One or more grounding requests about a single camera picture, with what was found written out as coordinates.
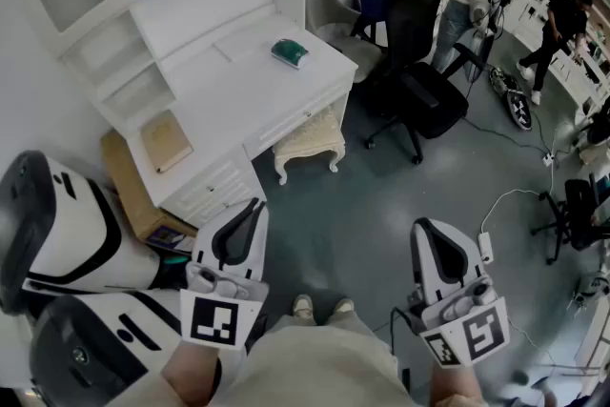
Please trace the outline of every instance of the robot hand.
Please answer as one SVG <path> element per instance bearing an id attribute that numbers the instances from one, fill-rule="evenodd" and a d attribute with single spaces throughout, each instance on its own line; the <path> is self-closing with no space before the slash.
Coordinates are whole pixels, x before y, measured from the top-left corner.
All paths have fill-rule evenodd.
<path id="1" fill-rule="evenodd" d="M 411 250 L 416 289 L 407 300 L 408 323 L 442 368 L 472 365 L 508 344 L 504 298 L 483 270 L 477 243 L 453 226 L 421 218 Z"/>

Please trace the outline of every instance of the small box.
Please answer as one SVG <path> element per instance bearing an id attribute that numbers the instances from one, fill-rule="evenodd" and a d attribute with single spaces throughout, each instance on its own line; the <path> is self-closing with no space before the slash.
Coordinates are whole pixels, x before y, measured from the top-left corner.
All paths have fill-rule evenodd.
<path id="1" fill-rule="evenodd" d="M 153 205 L 123 136 L 112 130 L 101 143 L 104 162 L 133 233 L 151 246 L 190 255 L 197 229 Z"/>

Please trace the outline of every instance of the human arm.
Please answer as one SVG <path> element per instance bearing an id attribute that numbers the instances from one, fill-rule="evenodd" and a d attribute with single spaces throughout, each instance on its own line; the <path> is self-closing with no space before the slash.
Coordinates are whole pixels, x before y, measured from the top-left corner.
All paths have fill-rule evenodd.
<path id="1" fill-rule="evenodd" d="M 161 376 L 189 407 L 208 405 L 214 386 L 218 350 L 181 341 Z"/>
<path id="2" fill-rule="evenodd" d="M 582 32 L 576 33 L 576 41 L 574 45 L 574 61 L 576 63 L 580 63 L 582 61 L 582 57 L 580 56 L 579 49 L 582 45 L 582 40 L 584 39 L 584 34 Z"/>
<path id="3" fill-rule="evenodd" d="M 475 370 L 472 367 L 443 369 L 435 363 L 430 383 L 430 406 L 434 407 L 452 396 L 483 402 Z"/>

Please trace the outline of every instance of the concrete floor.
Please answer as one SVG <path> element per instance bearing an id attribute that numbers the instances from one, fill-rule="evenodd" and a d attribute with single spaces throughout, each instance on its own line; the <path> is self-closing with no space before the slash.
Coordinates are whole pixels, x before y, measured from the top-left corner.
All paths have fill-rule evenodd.
<path id="1" fill-rule="evenodd" d="M 515 62 L 527 52 L 504 33 L 489 62 L 516 74 Z M 462 71 L 452 82 L 466 93 Z M 504 112 L 486 73 L 473 87 L 469 102 L 468 118 L 476 124 L 542 148 L 538 125 L 521 132 Z M 548 74 L 542 105 L 536 109 L 546 145 L 551 145 L 560 121 L 573 120 L 575 109 Z M 413 149 L 402 126 L 380 136 L 376 147 L 367 151 L 362 139 L 380 122 L 350 100 L 343 126 L 347 155 L 337 174 L 328 171 L 327 154 L 293 160 L 287 165 L 288 183 L 280 187 L 270 152 L 254 162 L 271 213 L 264 276 L 271 285 L 265 304 L 270 323 L 289 311 L 297 294 L 312 295 L 318 322 L 339 298 L 349 296 L 362 320 L 389 342 L 390 311 L 405 306 L 414 286 L 410 231 L 415 219 L 445 221 L 476 240 L 483 217 L 502 193 L 516 188 L 542 192 L 551 184 L 540 151 L 518 148 L 464 121 L 438 139 L 422 140 L 424 161 L 419 166 L 411 163 Z M 561 128 L 556 149 L 568 148 L 567 132 L 569 128 Z M 555 172 L 555 195 L 563 195 L 563 181 L 574 177 L 579 167 L 574 155 L 561 162 Z M 595 269 L 597 258 L 592 249 L 577 253 L 564 247 L 559 261 L 548 267 L 545 257 L 551 253 L 554 235 L 532 237 L 529 229 L 551 217 L 547 204 L 535 195 L 518 193 L 502 199 L 485 225 L 495 255 L 487 271 L 506 297 L 514 324 L 538 346 L 552 347 L 555 361 L 571 364 L 590 315 L 581 314 L 574 321 L 565 309 L 578 276 Z M 516 387 L 511 378 L 516 370 L 526 370 L 532 383 L 549 373 L 537 366 L 548 359 L 522 334 L 512 329 L 511 335 L 508 347 L 479 364 L 479 380 L 490 402 L 523 396 L 535 403 L 539 396 Z M 423 403 L 431 355 L 402 320 L 395 323 L 395 337 L 400 366 L 411 369 L 412 393 Z M 577 387 L 578 383 L 564 388 L 559 404 L 569 403 Z"/>

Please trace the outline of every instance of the white bookshelf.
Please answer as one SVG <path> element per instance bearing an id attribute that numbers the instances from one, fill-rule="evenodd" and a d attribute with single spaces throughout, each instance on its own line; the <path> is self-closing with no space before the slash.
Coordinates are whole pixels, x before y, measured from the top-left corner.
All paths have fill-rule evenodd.
<path id="1" fill-rule="evenodd" d="M 126 137 L 214 70 L 238 61 L 245 53 L 238 52 L 241 32 L 250 46 L 305 24 L 305 0 L 23 0 L 23 6 L 42 43 Z"/>

